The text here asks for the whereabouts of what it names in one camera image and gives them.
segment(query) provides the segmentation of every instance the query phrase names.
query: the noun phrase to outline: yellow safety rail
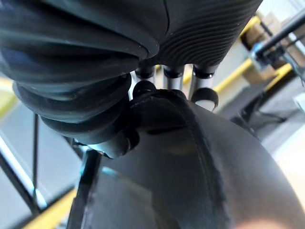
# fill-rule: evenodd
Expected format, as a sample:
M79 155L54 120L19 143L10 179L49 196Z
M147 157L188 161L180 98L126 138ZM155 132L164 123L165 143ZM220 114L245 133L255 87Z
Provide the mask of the yellow safety rail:
M259 17L254 16L252 17L249 22L246 24L246 26L244 27L243 31L240 33L240 36L243 36L252 26L254 26L255 24L259 24L261 23L261 20L259 19Z
M229 84L231 84L233 81L235 81L240 76L242 76L243 73L246 72L252 65L253 65L253 62L251 59L245 60L231 75L229 75L229 77L227 77L219 85L217 85L214 88L214 91L216 91L217 93L220 93Z
M292 67L290 64L285 64L276 70L276 77L266 86L265 91L269 91L274 85L277 84L281 79L283 79L290 71Z
M74 189L37 216L23 229L54 229L68 216L77 191Z
M17 102L12 90L12 81L0 78L0 118L2 118Z

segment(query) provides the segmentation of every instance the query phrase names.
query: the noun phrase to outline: black metal bar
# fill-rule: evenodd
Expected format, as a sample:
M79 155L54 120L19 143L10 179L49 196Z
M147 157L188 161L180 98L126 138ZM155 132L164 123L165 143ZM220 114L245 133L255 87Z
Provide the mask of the black metal bar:
M305 23L305 10L296 16L288 25L286 25L278 34L271 38L269 42L256 52L257 56L262 56L264 52L279 43L283 38L288 36L291 32L295 31Z
M37 176L38 176L38 134L39 134L39 117L34 114L34 134L33 134L33 201L37 205Z
M271 30L268 28L268 26L265 24L265 23L263 23L262 21L261 21L261 26L262 26L262 28L265 30L265 32L270 36L270 37L272 37L273 36L273 33L271 32Z
M84 158L84 169L81 175L77 195L73 201L67 229L81 228L86 219L86 206L90 190L100 167L102 155L95 150L88 150Z
M22 197L26 205L29 207L32 214L37 215L40 212L37 203L33 201L32 196L27 191L27 189L22 184L22 182L18 179L13 169L10 167L9 163L5 160L1 152L0 152L0 166L4 171L4 173L6 174L6 176L8 177L8 179L14 185L15 189L18 191L19 195Z

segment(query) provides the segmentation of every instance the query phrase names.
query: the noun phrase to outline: ribbed rubber surface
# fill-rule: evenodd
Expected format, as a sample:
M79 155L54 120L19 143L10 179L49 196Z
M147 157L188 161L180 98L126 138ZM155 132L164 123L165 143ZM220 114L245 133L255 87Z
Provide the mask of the ribbed rubber surface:
M0 70L47 125L96 144L124 128L139 63L219 64L260 2L0 0Z
M177 1L168 0L168 11ZM170 27L157 56L143 64L218 65L258 8L260 0L190 0Z

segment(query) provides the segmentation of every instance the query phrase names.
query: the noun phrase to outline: white wall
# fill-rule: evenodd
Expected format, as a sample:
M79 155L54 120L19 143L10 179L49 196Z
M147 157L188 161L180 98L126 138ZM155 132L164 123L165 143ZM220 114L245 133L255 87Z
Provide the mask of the white wall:
M263 0L258 11L266 16L272 12L280 22L293 17L305 7L305 0Z

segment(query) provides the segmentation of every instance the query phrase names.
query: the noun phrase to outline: cardboard box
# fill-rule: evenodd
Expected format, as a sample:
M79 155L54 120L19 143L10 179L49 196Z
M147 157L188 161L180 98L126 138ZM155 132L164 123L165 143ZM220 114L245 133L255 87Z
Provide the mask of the cardboard box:
M258 71L254 66L249 68L244 73L244 78L249 82L249 84L261 84L266 80L275 77L275 70L271 65L266 66L262 71Z

